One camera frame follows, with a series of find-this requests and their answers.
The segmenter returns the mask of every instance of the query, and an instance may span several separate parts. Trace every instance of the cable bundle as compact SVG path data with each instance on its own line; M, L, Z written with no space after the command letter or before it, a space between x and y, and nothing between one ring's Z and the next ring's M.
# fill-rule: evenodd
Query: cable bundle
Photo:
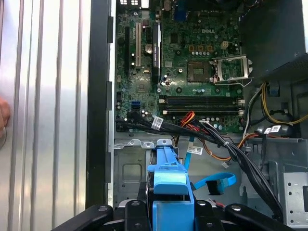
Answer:
M204 141L203 143L209 141L226 148L230 154L228 159L231 158L233 161L239 163L241 169L247 174L255 191L273 211L275 218L281 222L283 221L282 207L260 169L233 142L226 141L212 125L209 123L202 124L198 120L194 120L191 115L181 123L185 128L163 121L158 131L152 129L152 123L144 119L139 113L132 112L130 117L132 118L131 123L122 122L121 125L154 134L197 137L201 141ZM254 136L256 134L246 136L239 144L239 147L246 139Z

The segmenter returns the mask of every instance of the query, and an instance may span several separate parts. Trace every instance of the hand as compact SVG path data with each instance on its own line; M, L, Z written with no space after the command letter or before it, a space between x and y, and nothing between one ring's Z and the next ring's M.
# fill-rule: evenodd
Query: hand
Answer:
M3 136L4 127L8 123L8 119L10 117L10 106L8 102L4 99L0 98L0 138Z

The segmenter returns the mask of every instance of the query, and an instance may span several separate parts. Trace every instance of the ribbed metal surface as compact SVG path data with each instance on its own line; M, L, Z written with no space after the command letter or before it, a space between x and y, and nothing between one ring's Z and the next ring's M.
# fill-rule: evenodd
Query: ribbed metal surface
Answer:
M85 209L90 1L0 1L0 230L50 230Z

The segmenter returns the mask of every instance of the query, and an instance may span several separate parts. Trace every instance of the finger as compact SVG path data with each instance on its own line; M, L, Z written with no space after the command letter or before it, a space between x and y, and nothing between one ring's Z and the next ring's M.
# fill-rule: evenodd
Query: finger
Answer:
M7 120L10 117L10 106L5 100L1 98L0 98L0 109L3 120Z

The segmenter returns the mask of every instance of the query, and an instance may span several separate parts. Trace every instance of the cable label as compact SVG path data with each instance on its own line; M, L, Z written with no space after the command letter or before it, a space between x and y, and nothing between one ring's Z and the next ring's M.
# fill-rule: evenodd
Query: cable label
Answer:
M271 128L267 128L264 132L264 134L269 134L270 133Z
M281 125L275 125L271 128L270 133L279 132L280 128L281 128Z
M160 126L162 126L163 121L164 121L164 119L162 119L158 116L155 116L151 128L153 128L155 130L160 130Z
M280 128L281 128L281 125L275 125L275 126L273 126L271 128L267 128L265 130L264 134L269 134L269 133L273 133L273 132L279 132Z
M188 153L197 154L197 155L202 155L202 150L203 150L203 148L201 148L201 147L189 146L189 145L188 145L188 148L187 148Z

